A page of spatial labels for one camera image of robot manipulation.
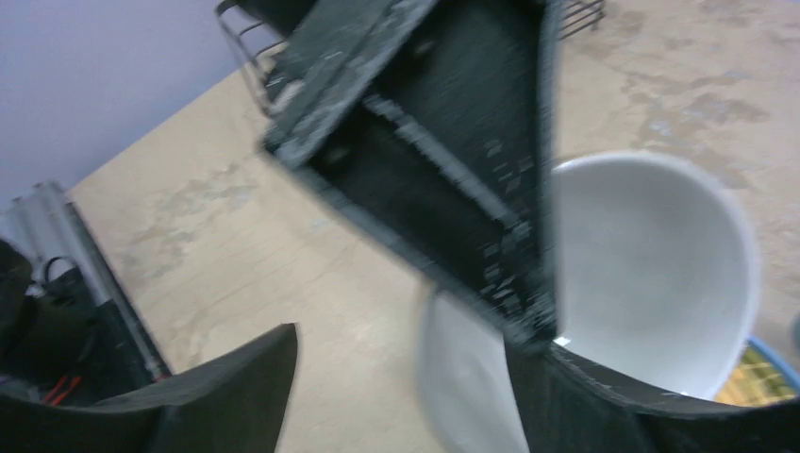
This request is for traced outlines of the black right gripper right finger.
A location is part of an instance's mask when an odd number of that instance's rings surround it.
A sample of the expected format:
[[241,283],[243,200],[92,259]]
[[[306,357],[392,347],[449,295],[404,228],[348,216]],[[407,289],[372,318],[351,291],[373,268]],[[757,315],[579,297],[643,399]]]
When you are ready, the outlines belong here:
[[532,452],[796,452],[799,401],[747,409],[669,392],[552,345],[506,344]]

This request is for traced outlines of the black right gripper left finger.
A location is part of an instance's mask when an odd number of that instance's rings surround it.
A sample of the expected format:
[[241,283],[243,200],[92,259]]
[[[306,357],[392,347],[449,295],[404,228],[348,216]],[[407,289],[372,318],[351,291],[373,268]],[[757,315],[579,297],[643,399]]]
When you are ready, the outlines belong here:
[[4,452],[273,452],[298,355],[279,325],[184,373],[89,407],[4,394]]

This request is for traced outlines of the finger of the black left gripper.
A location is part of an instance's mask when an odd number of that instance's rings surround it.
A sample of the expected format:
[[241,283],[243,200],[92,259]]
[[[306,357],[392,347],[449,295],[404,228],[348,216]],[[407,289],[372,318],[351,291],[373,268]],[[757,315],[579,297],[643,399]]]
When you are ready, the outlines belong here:
[[432,1],[375,28],[299,160],[326,203],[528,353],[557,333],[556,1]]
[[433,1],[320,1],[276,56],[266,149],[305,164],[435,7]]

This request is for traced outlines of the white ceramic bowl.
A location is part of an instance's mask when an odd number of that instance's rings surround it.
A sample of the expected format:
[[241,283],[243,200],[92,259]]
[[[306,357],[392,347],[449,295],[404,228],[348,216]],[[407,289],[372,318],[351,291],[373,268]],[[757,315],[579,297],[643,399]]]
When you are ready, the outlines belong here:
[[[552,345],[714,402],[758,311],[758,246],[742,209],[708,173],[660,154],[572,159],[553,180],[559,321]],[[447,451],[532,452],[505,345],[453,295],[432,292],[417,380]]]

